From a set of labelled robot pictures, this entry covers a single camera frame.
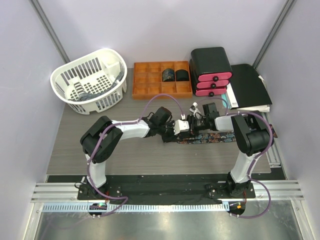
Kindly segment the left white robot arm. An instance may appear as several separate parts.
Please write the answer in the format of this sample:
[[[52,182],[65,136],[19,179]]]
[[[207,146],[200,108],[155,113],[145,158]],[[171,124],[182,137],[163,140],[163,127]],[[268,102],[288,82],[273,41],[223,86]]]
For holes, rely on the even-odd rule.
[[[163,106],[140,120],[115,121],[107,116],[100,117],[80,138],[82,150],[90,161],[87,164],[89,194],[97,200],[106,195],[106,161],[120,141],[159,135],[164,143],[175,142],[174,126],[172,113]]]

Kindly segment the floral navy tie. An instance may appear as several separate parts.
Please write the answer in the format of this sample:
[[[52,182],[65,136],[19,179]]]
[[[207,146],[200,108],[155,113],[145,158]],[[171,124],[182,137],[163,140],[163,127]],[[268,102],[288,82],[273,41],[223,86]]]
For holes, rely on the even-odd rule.
[[[233,131],[218,133],[200,133],[195,137],[178,138],[178,144],[214,144],[214,143],[231,143],[235,142],[236,137]]]

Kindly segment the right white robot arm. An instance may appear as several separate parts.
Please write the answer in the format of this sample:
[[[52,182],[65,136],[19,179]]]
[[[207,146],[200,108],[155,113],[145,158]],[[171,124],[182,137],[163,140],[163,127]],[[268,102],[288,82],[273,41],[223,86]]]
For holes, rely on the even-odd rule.
[[[243,194],[252,181],[251,174],[258,161],[273,144],[273,133],[270,125],[255,112],[226,113],[220,116],[216,104],[203,105],[201,114],[193,103],[189,111],[190,132],[197,134],[202,130],[216,132],[232,131],[239,149],[233,169],[228,173],[226,193],[233,198]]]

